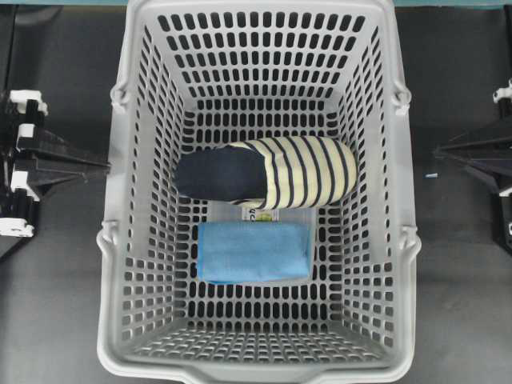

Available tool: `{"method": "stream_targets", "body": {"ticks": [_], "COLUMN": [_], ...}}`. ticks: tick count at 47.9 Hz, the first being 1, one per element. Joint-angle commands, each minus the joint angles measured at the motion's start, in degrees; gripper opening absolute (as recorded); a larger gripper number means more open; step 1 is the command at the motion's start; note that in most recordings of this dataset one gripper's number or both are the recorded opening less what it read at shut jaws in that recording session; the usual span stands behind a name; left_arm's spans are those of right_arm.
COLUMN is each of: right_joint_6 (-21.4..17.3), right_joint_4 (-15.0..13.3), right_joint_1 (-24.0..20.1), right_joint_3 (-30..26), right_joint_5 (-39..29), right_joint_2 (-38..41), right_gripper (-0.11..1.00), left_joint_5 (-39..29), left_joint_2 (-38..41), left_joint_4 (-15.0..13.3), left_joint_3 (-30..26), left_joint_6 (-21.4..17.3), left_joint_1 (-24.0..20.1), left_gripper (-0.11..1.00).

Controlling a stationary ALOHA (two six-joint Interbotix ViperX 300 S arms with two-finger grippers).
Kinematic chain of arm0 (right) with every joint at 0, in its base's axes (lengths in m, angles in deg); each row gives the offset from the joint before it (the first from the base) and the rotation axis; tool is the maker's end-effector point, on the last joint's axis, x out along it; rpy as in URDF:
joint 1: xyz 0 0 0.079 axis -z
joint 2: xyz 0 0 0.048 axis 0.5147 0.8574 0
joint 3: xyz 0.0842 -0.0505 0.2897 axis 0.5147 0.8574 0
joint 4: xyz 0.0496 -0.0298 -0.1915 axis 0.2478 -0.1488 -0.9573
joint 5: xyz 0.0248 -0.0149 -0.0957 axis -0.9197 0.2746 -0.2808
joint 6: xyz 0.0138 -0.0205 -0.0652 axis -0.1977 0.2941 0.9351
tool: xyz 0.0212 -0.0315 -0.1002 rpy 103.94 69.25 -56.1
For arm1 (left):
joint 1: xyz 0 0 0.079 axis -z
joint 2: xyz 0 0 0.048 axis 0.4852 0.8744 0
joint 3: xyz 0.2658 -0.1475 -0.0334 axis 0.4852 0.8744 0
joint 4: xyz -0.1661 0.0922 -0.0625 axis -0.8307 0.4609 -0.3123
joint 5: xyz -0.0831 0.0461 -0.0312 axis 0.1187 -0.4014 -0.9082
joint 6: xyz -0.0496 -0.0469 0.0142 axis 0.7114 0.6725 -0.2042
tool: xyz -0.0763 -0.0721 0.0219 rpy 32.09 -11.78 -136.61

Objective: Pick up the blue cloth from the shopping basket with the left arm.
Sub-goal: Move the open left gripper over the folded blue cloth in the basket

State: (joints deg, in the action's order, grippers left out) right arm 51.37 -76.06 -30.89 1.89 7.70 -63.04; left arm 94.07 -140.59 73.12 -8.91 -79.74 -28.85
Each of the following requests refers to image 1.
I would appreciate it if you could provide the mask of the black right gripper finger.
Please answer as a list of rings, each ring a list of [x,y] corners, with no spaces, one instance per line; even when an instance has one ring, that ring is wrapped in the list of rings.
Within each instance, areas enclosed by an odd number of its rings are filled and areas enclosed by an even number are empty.
[[[470,158],[452,154],[440,159],[456,163],[464,171],[486,184],[493,194],[511,196],[511,157]]]
[[[511,128],[504,130],[472,130],[453,137],[434,149],[434,156],[445,158],[452,154],[498,152],[511,149]]]

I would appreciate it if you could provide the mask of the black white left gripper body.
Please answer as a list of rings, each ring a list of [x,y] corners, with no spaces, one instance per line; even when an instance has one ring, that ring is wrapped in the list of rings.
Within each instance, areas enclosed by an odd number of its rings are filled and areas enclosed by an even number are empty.
[[[48,115],[38,90],[7,90],[1,93],[1,235],[32,237],[40,197],[29,186],[29,153],[18,144],[35,138],[36,127]]]

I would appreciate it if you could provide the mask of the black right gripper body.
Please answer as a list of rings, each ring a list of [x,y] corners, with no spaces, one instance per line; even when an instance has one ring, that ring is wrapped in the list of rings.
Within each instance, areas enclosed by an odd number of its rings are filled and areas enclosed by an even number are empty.
[[[502,239],[504,245],[511,244],[511,79],[506,87],[498,88],[493,93],[493,101],[498,105],[502,143],[500,147],[506,152],[505,170],[499,176],[499,208],[501,215]]]

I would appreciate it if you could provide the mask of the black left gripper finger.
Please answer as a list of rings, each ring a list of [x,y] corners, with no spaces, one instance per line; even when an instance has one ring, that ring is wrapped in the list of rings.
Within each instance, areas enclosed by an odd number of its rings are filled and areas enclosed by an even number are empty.
[[[72,144],[64,138],[44,129],[34,134],[35,152],[50,158],[87,165],[109,167],[110,164],[101,154],[96,154]]]
[[[104,164],[35,159],[30,165],[30,188],[39,199],[64,187],[105,176]]]

